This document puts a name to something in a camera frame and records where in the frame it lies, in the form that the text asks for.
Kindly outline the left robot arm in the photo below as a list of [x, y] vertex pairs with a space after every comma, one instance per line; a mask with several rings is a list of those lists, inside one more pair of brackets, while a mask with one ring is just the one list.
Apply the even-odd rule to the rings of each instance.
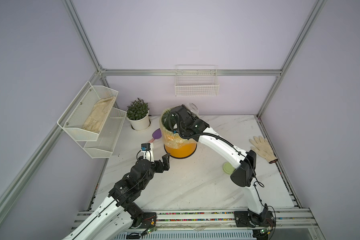
[[110, 240], [130, 227], [140, 226], [144, 211], [135, 200], [140, 197], [155, 173], [163, 173], [169, 169], [169, 154], [157, 161], [140, 157], [130, 172], [115, 183], [99, 207], [65, 239]]

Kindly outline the glass oatmeal jar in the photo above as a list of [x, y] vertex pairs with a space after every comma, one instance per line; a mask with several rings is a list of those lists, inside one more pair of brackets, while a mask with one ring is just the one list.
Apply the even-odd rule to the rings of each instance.
[[198, 107], [193, 103], [187, 103], [186, 108], [195, 116], [199, 115], [199, 109]]

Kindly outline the green jar lid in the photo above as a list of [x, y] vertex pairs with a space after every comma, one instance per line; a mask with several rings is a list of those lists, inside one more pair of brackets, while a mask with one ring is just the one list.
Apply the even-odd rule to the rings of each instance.
[[223, 164], [223, 171], [227, 175], [231, 175], [235, 170], [235, 167], [233, 167], [229, 162], [225, 162]]

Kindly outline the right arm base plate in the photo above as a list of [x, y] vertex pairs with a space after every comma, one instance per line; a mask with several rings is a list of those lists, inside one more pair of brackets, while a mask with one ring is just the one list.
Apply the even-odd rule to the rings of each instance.
[[274, 227], [275, 217], [271, 211], [265, 210], [261, 214], [256, 214], [251, 211], [235, 211], [234, 219], [237, 227]]

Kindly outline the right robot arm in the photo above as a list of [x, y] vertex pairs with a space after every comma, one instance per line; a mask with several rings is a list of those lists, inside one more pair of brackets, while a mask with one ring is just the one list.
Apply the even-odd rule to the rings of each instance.
[[195, 140], [214, 150], [225, 158], [234, 168], [230, 178], [234, 184], [243, 188], [248, 204], [248, 225], [261, 226], [267, 222], [269, 206], [263, 203], [257, 190], [256, 177], [257, 155], [254, 151], [246, 152], [221, 137], [208, 123], [192, 113], [185, 105], [169, 110], [165, 120], [173, 134], [185, 140]]

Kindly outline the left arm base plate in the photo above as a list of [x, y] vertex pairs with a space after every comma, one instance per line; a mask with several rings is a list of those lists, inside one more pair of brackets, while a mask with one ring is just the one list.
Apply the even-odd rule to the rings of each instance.
[[133, 219], [131, 229], [147, 229], [149, 226], [156, 225], [157, 222], [157, 213], [148, 212], [143, 213], [137, 218]]

